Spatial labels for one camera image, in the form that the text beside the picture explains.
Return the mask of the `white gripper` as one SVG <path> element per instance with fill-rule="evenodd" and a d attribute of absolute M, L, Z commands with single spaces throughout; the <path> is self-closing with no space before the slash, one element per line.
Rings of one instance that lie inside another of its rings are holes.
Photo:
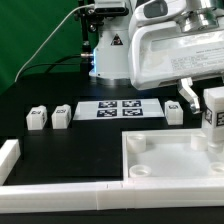
<path fill-rule="evenodd" d="M 136 89 L 172 85 L 179 80 L 178 92 L 192 113 L 198 114 L 200 102 L 192 90 L 192 79 L 224 74 L 224 19 L 219 20 L 218 28 L 191 33 L 182 33 L 174 21 L 141 27 L 132 37 L 128 60 Z"/>

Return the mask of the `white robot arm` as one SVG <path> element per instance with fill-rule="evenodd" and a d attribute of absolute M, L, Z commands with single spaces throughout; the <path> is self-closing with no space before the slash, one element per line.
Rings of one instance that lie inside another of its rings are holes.
<path fill-rule="evenodd" d="M 194 114 L 196 80 L 224 75 L 224 0 L 95 0 L 103 22 L 90 77 L 138 90 L 176 85 Z"/>

